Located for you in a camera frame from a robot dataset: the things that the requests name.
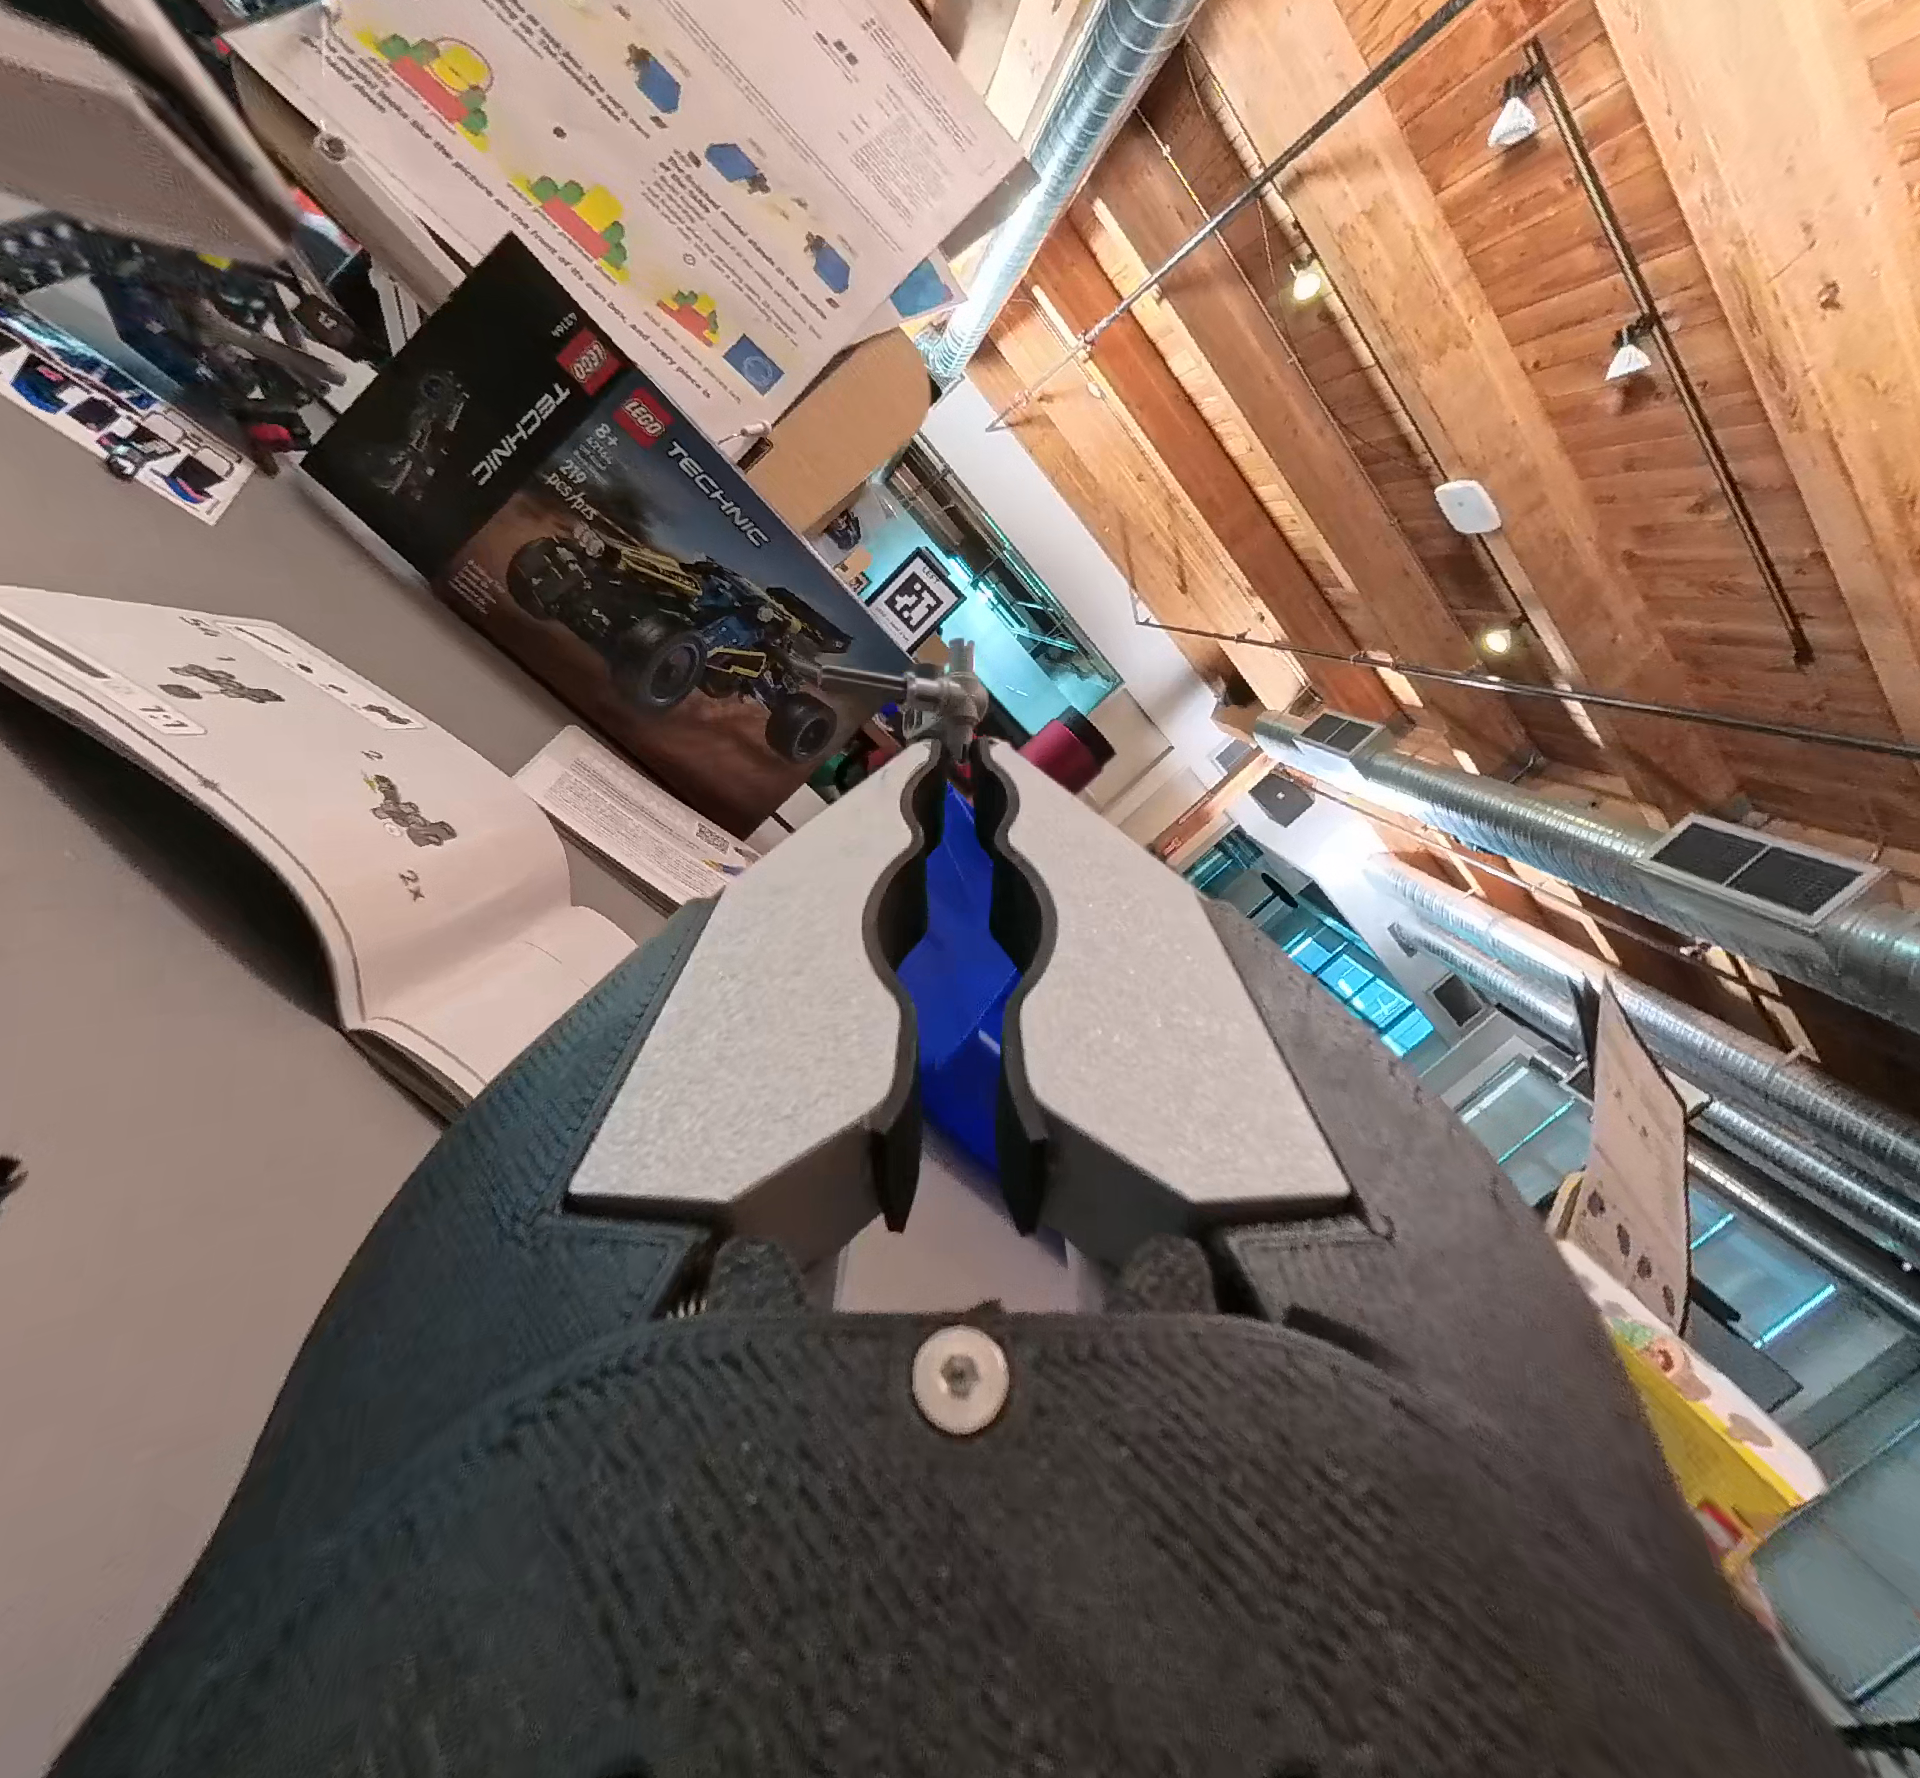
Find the open lego instruction booklet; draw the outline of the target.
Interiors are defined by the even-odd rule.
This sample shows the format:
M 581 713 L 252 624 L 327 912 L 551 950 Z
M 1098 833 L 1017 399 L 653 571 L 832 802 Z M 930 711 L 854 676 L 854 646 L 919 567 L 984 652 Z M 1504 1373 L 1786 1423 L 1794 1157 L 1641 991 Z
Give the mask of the open lego instruction booklet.
M 509 775 L 273 622 L 8 586 L 1 666 L 285 887 L 341 1032 L 447 1114 L 636 950 Z

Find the grey lego axle connector assembly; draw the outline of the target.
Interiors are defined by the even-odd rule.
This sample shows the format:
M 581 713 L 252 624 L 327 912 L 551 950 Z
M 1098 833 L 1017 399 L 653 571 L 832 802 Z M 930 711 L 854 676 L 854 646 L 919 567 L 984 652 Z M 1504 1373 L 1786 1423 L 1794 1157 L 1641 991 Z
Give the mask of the grey lego axle connector assembly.
M 992 696 L 973 669 L 973 657 L 969 639 L 953 639 L 943 663 L 933 669 L 890 673 L 813 661 L 810 671 L 819 684 L 871 692 L 884 704 L 897 707 L 905 742 L 937 742 L 947 764 L 959 769 L 969 762 L 981 721 L 992 711 Z

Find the folded paper leaflet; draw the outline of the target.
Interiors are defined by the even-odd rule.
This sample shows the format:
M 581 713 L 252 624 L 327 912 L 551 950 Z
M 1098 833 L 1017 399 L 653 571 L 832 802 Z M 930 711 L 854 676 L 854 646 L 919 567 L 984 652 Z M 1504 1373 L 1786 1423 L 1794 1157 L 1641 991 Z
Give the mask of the folded paper leaflet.
M 570 840 L 668 910 L 717 898 L 758 860 L 581 728 L 550 738 L 512 783 Z

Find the hanging paper sign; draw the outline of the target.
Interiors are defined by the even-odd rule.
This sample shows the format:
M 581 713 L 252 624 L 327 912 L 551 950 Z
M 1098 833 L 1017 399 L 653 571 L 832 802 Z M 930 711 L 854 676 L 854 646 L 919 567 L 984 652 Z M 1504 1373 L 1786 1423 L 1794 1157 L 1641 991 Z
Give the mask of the hanging paper sign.
M 1591 1111 L 1559 1240 L 1680 1336 L 1692 1307 L 1688 1109 L 1620 991 L 1581 1003 Z

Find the partly built lego vehicle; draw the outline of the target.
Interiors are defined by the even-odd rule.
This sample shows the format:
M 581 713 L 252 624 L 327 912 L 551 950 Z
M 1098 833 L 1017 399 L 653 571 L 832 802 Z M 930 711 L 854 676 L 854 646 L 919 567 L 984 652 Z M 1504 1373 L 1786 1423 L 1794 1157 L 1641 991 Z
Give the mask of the partly built lego vehicle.
M 155 247 L 32 211 L 1 226 L 3 305 L 88 285 L 117 343 L 171 400 L 264 475 L 314 445 L 312 407 L 367 336 L 300 256 L 250 263 Z

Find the lego set box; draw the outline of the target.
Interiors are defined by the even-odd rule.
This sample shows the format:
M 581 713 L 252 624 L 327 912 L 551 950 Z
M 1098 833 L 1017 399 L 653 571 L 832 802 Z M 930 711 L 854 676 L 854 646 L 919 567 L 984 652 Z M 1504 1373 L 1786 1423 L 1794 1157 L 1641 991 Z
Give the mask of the lego set box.
M 910 669 L 516 235 L 300 468 L 590 733 L 736 837 L 891 707 Z

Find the black lighting track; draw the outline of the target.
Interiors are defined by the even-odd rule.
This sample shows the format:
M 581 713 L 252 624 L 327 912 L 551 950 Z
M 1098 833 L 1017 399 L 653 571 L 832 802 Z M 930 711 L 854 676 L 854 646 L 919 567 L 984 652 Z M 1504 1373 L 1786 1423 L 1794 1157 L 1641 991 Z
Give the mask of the black lighting track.
M 1625 235 L 1613 195 L 1603 182 L 1591 147 L 1578 124 L 1565 86 L 1537 37 L 1526 39 L 1521 46 L 1521 71 L 1518 72 L 1514 95 L 1521 95 L 1523 90 L 1535 90 L 1543 98 L 1551 129 L 1571 162 L 1579 195 L 1596 221 L 1599 240 L 1633 308 L 1633 316 L 1616 332 L 1613 351 L 1617 354 L 1628 351 L 1646 353 L 1651 359 L 1651 366 L 1663 375 L 1692 434 L 1692 445 L 1699 452 L 1722 509 L 1731 521 L 1746 558 L 1781 628 L 1792 669 L 1806 673 L 1816 663 L 1806 618 L 1794 604 L 1781 571 L 1733 471 L 1731 459 L 1725 446 L 1722 446 L 1699 387 L 1674 343 L 1668 316 L 1651 290 L 1640 255 Z

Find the cardboard box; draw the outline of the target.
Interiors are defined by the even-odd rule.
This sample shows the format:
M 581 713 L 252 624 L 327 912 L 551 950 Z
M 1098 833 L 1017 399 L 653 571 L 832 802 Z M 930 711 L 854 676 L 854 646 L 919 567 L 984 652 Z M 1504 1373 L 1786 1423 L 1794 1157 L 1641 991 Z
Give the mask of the cardboard box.
M 844 513 L 919 432 L 937 387 L 922 351 L 887 329 L 846 351 L 739 459 L 751 491 L 799 537 Z

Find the black and white marker tag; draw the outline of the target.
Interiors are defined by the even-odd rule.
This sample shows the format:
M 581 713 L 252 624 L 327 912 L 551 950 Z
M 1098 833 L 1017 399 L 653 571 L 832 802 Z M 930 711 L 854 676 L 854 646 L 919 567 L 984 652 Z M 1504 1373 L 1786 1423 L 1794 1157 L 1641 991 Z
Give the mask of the black and white marker tag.
M 955 576 L 930 547 L 915 544 L 897 567 L 875 578 L 863 604 L 875 624 L 907 657 L 940 639 L 947 618 L 968 603 L 965 576 Z

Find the printed brick instruction poster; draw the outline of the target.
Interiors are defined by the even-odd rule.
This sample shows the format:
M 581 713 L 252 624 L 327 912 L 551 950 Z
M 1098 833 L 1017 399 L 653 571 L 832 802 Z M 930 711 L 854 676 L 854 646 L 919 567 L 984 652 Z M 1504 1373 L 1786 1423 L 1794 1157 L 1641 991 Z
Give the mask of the printed brick instruction poster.
M 730 459 L 1031 177 L 911 0 L 316 0 L 227 43 L 464 263 L 519 238 Z

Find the blue plastic bin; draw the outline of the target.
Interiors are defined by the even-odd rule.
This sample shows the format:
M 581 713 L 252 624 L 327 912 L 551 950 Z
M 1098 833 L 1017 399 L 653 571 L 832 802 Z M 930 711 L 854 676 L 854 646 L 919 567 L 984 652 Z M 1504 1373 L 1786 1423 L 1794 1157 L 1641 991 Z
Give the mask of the blue plastic bin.
M 942 762 L 914 790 L 911 810 L 925 839 L 923 931 L 897 974 L 915 1013 L 923 1130 L 1010 1206 L 998 1147 L 1002 1024 L 1021 968 L 993 933 L 995 859 Z

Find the black ceiling pipe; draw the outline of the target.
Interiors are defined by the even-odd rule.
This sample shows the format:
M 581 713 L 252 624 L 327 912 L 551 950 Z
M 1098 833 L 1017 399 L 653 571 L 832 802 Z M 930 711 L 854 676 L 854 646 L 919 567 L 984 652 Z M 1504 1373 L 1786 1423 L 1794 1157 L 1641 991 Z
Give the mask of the black ceiling pipe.
M 1181 245 L 1113 308 L 1100 312 L 1083 332 L 1074 336 L 1067 351 L 1037 375 L 1033 384 L 1015 384 L 1011 396 L 987 423 L 987 430 L 1028 425 L 1044 404 L 1051 402 L 1051 391 L 1046 387 L 1054 378 L 1076 373 L 1091 380 L 1098 373 L 1101 380 L 1111 380 L 1115 410 L 1124 407 L 1156 443 L 1154 450 L 1164 446 L 1166 462 L 1172 465 L 1173 421 L 1157 416 L 1159 407 L 1152 400 L 1159 394 L 1144 388 L 1144 375 L 1157 366 L 1157 353 L 1147 348 L 1142 353 L 1142 362 L 1133 362 L 1133 351 L 1140 351 L 1149 336 L 1138 312 L 1156 298 L 1164 301 L 1166 316 L 1177 321 L 1187 332 L 1198 362 L 1211 375 L 1207 382 L 1216 387 L 1220 399 L 1229 402 L 1247 438 L 1274 450 L 1274 462 L 1281 471 L 1294 467 L 1297 456 L 1294 446 L 1303 450 L 1310 443 L 1316 443 L 1316 448 L 1330 448 L 1340 459 L 1347 448 L 1347 437 L 1340 428 L 1340 412 L 1326 402 L 1292 344 L 1295 336 L 1292 326 L 1297 319 L 1279 311 L 1278 298 L 1262 297 L 1263 288 L 1256 286 L 1251 273 L 1241 268 L 1232 225 L 1251 212 L 1265 223 L 1271 216 L 1268 205 L 1284 206 L 1281 181 L 1347 121 L 1359 116 L 1359 124 L 1370 133 L 1385 135 L 1384 153 L 1359 149 L 1365 159 L 1380 159 L 1380 172 L 1365 181 L 1371 186 L 1365 198 L 1377 195 L 1374 202 L 1412 206 L 1414 226 L 1406 235 L 1409 256 L 1403 259 L 1418 273 L 1412 283 L 1420 285 L 1426 278 L 1442 301 L 1450 290 L 1463 286 L 1466 311 L 1448 311 L 1445 302 L 1438 305 L 1445 326 L 1442 336 L 1448 332 L 1453 338 L 1461 336 L 1470 353 L 1468 366 L 1477 361 L 1477 366 L 1492 375 L 1489 419 L 1461 421 L 1466 428 L 1448 445 L 1445 441 L 1453 434 L 1444 434 L 1442 419 L 1434 414 L 1436 407 L 1429 410 L 1422 407 L 1426 416 L 1415 414 L 1412 445 L 1422 450 L 1427 448 L 1422 441 L 1438 446 L 1438 456 L 1431 459 L 1438 471 L 1488 471 L 1495 448 L 1506 446 L 1523 472 L 1545 477 L 1554 502 L 1564 497 L 1559 487 L 1567 492 L 1575 491 L 1565 455 L 1550 443 L 1551 434 L 1537 399 L 1518 391 L 1519 373 L 1506 340 L 1489 340 L 1493 353 L 1477 354 L 1475 344 L 1483 335 L 1475 322 L 1486 321 L 1483 294 L 1466 271 L 1457 243 L 1436 215 L 1427 182 L 1412 161 L 1392 112 L 1382 110 L 1384 100 L 1377 103 L 1384 86 L 1427 52 L 1477 2 L 1481 0 L 1448 0 L 1439 12 L 1427 17 L 1274 161 L 1245 177 L 1239 192 L 1224 201 L 1205 223 L 1189 226 Z

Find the lego sticker sheet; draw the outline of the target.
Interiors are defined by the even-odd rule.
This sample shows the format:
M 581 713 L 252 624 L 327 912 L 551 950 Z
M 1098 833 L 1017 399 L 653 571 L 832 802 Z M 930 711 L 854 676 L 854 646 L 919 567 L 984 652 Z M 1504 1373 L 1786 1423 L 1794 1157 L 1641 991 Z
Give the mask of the lego sticker sheet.
M 84 340 L 33 312 L 1 311 L 3 404 L 79 446 L 119 484 L 215 524 L 252 462 Z

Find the silver ventilation duct with grille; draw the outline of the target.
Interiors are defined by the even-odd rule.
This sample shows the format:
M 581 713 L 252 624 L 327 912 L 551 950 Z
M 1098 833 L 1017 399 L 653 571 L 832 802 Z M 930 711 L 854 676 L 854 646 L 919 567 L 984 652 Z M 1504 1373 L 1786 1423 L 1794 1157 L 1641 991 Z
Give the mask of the silver ventilation duct with grille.
M 1879 867 L 1703 815 L 1651 831 L 1579 810 L 1414 757 L 1390 728 L 1340 713 L 1263 713 L 1254 740 L 1321 786 L 1918 1028 L 1918 919 Z

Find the yellow printed board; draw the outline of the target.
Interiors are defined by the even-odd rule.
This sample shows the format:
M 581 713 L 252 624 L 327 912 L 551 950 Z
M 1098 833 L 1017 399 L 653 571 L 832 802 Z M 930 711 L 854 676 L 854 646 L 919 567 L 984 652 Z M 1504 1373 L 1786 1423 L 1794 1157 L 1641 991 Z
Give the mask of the yellow printed board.
M 1823 1497 L 1816 1460 L 1715 1366 L 1628 1301 L 1601 1296 L 1596 1310 L 1668 1474 L 1720 1563 L 1747 1557 Z

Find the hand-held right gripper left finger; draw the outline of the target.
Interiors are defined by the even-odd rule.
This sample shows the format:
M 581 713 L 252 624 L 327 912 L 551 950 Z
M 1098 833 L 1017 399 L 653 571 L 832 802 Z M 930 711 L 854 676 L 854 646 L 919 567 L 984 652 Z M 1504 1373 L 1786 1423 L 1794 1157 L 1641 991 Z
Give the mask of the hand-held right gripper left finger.
M 567 1201 L 778 1244 L 803 1272 L 922 1177 L 919 1028 L 902 965 L 927 933 L 947 762 L 935 742 L 829 806 L 709 908 Z

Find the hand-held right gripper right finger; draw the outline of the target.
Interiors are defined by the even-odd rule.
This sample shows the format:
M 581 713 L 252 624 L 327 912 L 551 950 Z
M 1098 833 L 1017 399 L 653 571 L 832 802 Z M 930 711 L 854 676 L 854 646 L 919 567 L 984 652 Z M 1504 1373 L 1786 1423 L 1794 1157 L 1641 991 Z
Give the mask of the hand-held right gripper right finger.
M 1015 972 L 993 1101 L 1015 1231 L 1115 1272 L 1154 1239 L 1351 1217 L 1200 895 L 999 740 L 973 749 L 972 816 Z

